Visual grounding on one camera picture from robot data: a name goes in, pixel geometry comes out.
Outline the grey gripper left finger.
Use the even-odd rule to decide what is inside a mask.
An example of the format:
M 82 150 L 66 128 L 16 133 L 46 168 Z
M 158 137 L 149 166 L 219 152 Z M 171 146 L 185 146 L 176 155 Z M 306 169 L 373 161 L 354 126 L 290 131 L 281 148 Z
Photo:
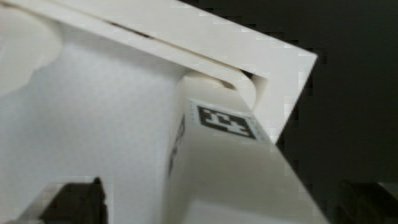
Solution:
M 107 194 L 101 179 L 66 183 L 55 195 L 30 204 L 20 220 L 23 224 L 108 224 Z

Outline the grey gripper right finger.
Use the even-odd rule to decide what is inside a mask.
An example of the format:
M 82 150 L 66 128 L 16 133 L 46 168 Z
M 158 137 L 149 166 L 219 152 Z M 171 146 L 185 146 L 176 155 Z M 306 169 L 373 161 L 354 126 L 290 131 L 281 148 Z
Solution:
M 334 224 L 398 224 L 398 182 L 343 180 Z

